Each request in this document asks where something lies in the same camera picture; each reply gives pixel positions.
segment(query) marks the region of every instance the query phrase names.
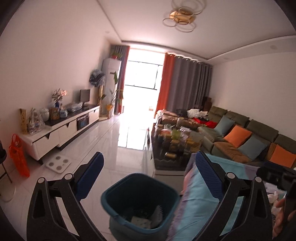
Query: white standing air conditioner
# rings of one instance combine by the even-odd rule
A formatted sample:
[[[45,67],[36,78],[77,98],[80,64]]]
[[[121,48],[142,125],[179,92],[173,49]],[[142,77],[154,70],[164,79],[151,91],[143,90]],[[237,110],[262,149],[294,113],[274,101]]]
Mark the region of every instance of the white standing air conditioner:
[[[104,94],[107,95],[102,101],[102,112],[104,114],[107,113],[106,105],[110,104],[112,96],[110,90],[114,90],[114,73],[117,73],[117,77],[119,77],[121,61],[113,58],[107,58],[103,61],[102,72],[106,75],[106,84],[104,86]]]

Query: throw pillow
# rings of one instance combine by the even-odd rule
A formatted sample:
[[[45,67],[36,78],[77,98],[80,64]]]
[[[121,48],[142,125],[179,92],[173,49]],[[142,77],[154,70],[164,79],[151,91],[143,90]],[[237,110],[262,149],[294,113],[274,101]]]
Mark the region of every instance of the throw pillow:
[[[268,152],[266,154],[266,157],[265,157],[266,160],[270,161],[270,159],[272,157],[272,154],[274,153],[275,148],[276,148],[276,144],[271,143],[269,148],[268,148]]]
[[[225,136],[233,124],[234,120],[231,120],[224,115],[214,130],[219,132],[222,136]]]
[[[238,149],[241,153],[245,154],[252,161],[267,147],[266,144],[259,141],[256,137],[251,136],[250,139],[241,145]]]
[[[292,167],[295,159],[296,154],[293,154],[285,150],[283,147],[276,145],[270,161],[285,167]]]
[[[226,141],[234,145],[234,147],[238,148],[241,146],[246,139],[248,139],[252,135],[252,132],[244,129],[238,125],[236,125],[231,132],[224,137]]]

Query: blue gray pillow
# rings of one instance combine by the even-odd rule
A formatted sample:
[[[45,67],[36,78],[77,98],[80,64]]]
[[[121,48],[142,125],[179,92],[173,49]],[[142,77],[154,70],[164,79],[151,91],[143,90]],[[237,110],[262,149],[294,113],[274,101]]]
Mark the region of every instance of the blue gray pillow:
[[[251,136],[238,150],[253,161],[266,147],[266,144]]]
[[[219,132],[222,136],[225,136],[233,124],[234,120],[231,120],[224,115],[214,130]]]

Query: silver screw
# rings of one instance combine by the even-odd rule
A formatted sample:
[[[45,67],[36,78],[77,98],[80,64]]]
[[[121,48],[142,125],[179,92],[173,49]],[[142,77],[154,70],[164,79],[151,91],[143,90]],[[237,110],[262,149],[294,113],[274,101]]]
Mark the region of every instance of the silver screw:
[[[262,182],[262,179],[260,177],[255,177],[255,181],[260,183],[260,182]]]
[[[71,173],[68,173],[68,174],[66,174],[66,175],[64,176],[64,178],[65,178],[66,180],[70,180],[72,177],[73,177],[73,174],[71,174]]]
[[[227,177],[230,179],[234,179],[235,175],[232,172],[230,172],[230,173],[227,173]]]
[[[45,181],[44,177],[38,179],[38,183],[43,183]]]

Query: curtain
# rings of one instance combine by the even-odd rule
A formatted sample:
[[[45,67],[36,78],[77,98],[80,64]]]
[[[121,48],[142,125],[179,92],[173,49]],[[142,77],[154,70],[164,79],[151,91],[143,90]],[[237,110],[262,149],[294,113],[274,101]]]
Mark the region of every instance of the curtain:
[[[200,108],[209,94],[211,79],[211,65],[176,56],[165,109]]]
[[[130,50],[130,46],[126,45],[112,45],[111,46],[111,53],[117,52],[122,54],[121,58],[118,60],[121,61],[120,71],[118,76],[118,84],[117,84],[117,93],[116,93],[116,100],[114,113],[119,114],[122,111],[122,99],[123,99],[123,88],[124,88],[124,78],[126,75],[126,64],[128,61],[128,53]]]
[[[158,96],[158,101],[156,106],[156,112],[158,110],[165,109],[167,106],[174,63],[175,63],[175,56],[173,54],[165,53],[165,60],[163,63],[163,74],[162,74],[159,96]]]

